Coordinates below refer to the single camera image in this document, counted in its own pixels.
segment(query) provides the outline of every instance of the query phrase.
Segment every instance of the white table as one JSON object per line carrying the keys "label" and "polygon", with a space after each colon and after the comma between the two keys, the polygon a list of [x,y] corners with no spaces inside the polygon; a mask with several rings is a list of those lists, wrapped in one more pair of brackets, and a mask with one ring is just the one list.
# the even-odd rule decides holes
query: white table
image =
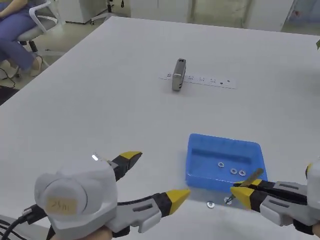
{"label": "white table", "polygon": [[[317,36],[113,17],[0,107],[0,214],[34,203],[34,182],[92,152],[143,157],[118,182],[119,201],[184,188],[191,133],[257,142],[269,180],[304,184],[320,143]],[[237,89],[168,80],[187,72]],[[47,220],[38,224],[47,227]],[[309,239],[259,214],[187,200],[132,240]]]}

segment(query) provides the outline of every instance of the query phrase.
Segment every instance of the white wall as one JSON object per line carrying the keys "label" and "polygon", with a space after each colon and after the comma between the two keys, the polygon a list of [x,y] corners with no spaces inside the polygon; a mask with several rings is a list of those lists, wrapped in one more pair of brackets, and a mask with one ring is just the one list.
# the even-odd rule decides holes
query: white wall
{"label": "white wall", "polygon": [[246,28],[280,32],[293,2],[294,0],[253,0]]}

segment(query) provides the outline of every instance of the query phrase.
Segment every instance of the power strip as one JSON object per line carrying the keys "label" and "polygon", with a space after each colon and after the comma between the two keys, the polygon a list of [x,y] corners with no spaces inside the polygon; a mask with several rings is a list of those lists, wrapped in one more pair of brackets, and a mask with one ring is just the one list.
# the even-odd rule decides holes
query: power strip
{"label": "power strip", "polygon": [[[159,79],[163,80],[172,80],[172,72],[164,75],[163,77],[159,77]],[[215,77],[206,77],[206,76],[198,76],[194,74],[185,74],[184,82],[190,84],[201,84],[212,87],[220,87],[227,89],[236,89],[237,83],[235,80],[231,79],[217,79]]]}

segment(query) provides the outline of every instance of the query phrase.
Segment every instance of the floor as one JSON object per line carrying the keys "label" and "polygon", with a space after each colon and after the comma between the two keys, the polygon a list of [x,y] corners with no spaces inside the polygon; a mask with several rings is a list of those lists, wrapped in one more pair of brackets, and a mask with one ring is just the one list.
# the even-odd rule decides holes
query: floor
{"label": "floor", "polygon": [[[124,8],[120,7],[120,2],[120,0],[114,0],[113,11],[129,17],[130,1],[125,0]],[[195,0],[192,21],[195,24],[241,28],[250,2],[251,0]],[[90,25],[89,23],[85,25],[74,23],[59,25],[48,34],[38,37],[35,43],[39,49],[67,52],[102,23],[102,20],[98,20],[95,25]],[[320,35],[320,25],[296,26],[286,23],[282,31],[286,33]],[[52,64],[58,57],[46,57],[45,59],[49,64]],[[14,78],[13,80],[16,83],[15,88],[21,89],[32,78],[27,74],[23,74],[22,79]],[[0,85],[12,87],[13,83],[6,79],[0,80]]]}

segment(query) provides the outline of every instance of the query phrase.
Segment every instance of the chair leg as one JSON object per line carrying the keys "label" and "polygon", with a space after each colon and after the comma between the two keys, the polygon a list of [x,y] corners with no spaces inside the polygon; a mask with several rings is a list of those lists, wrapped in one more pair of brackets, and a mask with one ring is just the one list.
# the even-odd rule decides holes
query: chair leg
{"label": "chair leg", "polygon": [[34,41],[29,41],[29,46],[30,46],[32,52],[34,52],[34,53],[38,52],[37,46]]}

